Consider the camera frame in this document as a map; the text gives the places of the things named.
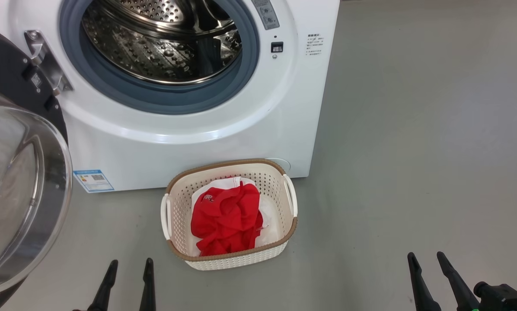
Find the door hinge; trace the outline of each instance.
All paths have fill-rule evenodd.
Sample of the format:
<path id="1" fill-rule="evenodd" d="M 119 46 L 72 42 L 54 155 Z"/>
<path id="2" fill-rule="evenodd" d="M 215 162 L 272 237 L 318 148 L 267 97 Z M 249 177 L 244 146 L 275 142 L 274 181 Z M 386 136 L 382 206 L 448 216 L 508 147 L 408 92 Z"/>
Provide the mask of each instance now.
<path id="1" fill-rule="evenodd" d="M 24 38 L 30 49 L 32 65 L 39 67 L 45 75 L 51 87 L 53 95 L 57 96 L 65 90 L 73 90 L 72 85 L 64 74 L 63 69 L 57 63 L 57 59 L 51 52 L 43 34 L 39 30 L 27 30 Z"/>

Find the open door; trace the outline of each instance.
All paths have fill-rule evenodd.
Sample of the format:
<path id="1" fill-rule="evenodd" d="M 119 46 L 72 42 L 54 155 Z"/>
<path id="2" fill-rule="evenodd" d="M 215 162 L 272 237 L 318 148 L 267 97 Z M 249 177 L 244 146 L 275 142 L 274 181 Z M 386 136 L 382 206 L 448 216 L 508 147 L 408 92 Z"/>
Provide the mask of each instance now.
<path id="1" fill-rule="evenodd" d="M 70 201 L 67 129 L 37 56 L 0 34 L 0 307 L 55 242 Z"/>

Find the white plastic basket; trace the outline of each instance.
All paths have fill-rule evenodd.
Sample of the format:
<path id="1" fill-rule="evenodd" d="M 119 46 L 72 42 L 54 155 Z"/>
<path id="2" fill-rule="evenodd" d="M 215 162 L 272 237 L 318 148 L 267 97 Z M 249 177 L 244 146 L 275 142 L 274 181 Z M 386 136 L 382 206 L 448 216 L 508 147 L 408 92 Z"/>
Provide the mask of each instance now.
<path id="1" fill-rule="evenodd" d="M 278 207 L 282 232 L 277 242 L 241 252 L 217 256 L 189 255 L 191 247 L 191 195 L 215 179 L 241 176 L 253 180 L 261 195 Z M 284 170 L 266 159 L 250 159 L 218 163 L 185 171 L 175 177 L 160 205 L 162 231 L 172 251 L 197 270 L 220 270 L 246 266 L 278 256 L 297 227 L 297 196 L 291 179 Z"/>

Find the label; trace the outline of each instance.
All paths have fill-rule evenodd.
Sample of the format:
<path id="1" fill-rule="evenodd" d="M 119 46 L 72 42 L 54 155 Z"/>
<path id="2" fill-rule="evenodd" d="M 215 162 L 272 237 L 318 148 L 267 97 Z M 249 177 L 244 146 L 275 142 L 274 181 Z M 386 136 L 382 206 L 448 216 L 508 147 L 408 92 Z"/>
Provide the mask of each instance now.
<path id="1" fill-rule="evenodd" d="M 306 56 L 321 55 L 324 49 L 324 37 L 319 33 L 310 34 L 306 38 Z"/>
<path id="2" fill-rule="evenodd" d="M 280 26 L 278 22 L 278 16 L 270 0 L 251 0 L 257 9 L 258 15 L 260 15 L 264 29 L 274 29 Z"/>
<path id="3" fill-rule="evenodd" d="M 88 193 L 114 191 L 111 183 L 100 169 L 74 171 L 74 176 Z"/>

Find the clothes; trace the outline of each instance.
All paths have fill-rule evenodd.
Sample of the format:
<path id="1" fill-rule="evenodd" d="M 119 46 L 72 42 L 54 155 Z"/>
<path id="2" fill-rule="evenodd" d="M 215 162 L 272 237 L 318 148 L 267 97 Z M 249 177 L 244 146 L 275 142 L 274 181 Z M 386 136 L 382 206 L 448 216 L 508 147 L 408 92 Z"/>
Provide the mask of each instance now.
<path id="1" fill-rule="evenodd" d="M 200 193 L 193 205 L 191 233 L 202 239 L 197 242 L 201 256 L 254 248 L 260 235 L 263 219 L 258 210 L 260 193 L 255 185 L 244 183 L 241 177 L 223 181 L 234 187 L 210 187 Z"/>
<path id="2" fill-rule="evenodd" d="M 212 187 L 231 189 L 233 187 L 237 187 L 241 181 L 243 182 L 243 185 L 252 184 L 256 186 L 255 182 L 251 179 L 245 177 L 232 177 L 217 179 L 215 181 L 211 181 L 208 185 L 199 188 L 191 196 L 191 214 L 193 215 L 193 208 L 195 207 L 197 199 Z M 278 206 L 272 198 L 268 195 L 261 194 L 258 209 L 262 215 L 262 230 L 260 232 L 260 236 L 255 240 L 256 248 L 277 242 L 284 237 L 283 230 L 281 229 L 280 218 L 278 217 Z M 201 254 L 201 251 L 197 248 L 197 242 L 199 242 L 201 238 L 197 238 L 195 235 L 191 234 L 191 226 L 189 228 L 187 239 L 189 256 L 198 257 L 199 254 Z"/>

